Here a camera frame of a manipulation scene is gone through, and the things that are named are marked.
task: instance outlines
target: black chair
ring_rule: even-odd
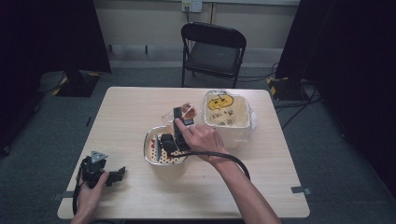
[[[233,88],[239,75],[247,41],[233,28],[191,22],[181,29],[183,38],[183,66],[181,87],[185,72],[191,71],[214,77],[233,78]]]

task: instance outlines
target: person's left hand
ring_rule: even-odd
[[[79,184],[82,185],[78,194],[77,213],[72,223],[89,223],[102,197],[102,190],[108,179],[108,175],[109,172],[104,172],[93,189],[90,189],[87,184],[83,184],[82,179],[79,180]]]

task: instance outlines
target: chair seat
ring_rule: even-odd
[[[186,61],[186,68],[204,68],[216,73],[223,73],[224,77],[234,76],[237,69],[240,50],[218,45],[195,43],[190,57]]]

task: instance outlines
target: hand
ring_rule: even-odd
[[[82,185],[78,194],[78,210],[72,223],[88,223],[92,219],[100,198],[102,197],[102,190],[108,179],[108,175],[109,172],[104,172],[93,189],[90,189],[88,185],[83,182],[82,178],[79,180],[79,184]]]
[[[175,120],[175,124],[183,134],[187,145],[194,151],[215,151],[224,154],[229,154],[225,149],[224,143],[219,133],[212,127],[207,125],[191,125],[186,127],[180,119]],[[220,157],[200,156],[204,161],[211,164],[221,162],[226,159]]]

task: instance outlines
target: person's right hand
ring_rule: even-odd
[[[186,127],[180,119],[175,119],[175,124],[180,129],[186,140],[187,145],[194,151],[215,151],[224,154],[229,154],[225,149],[223,141],[219,133],[208,125],[191,125]],[[204,161],[209,163],[224,161],[225,159],[219,157],[200,156]]]

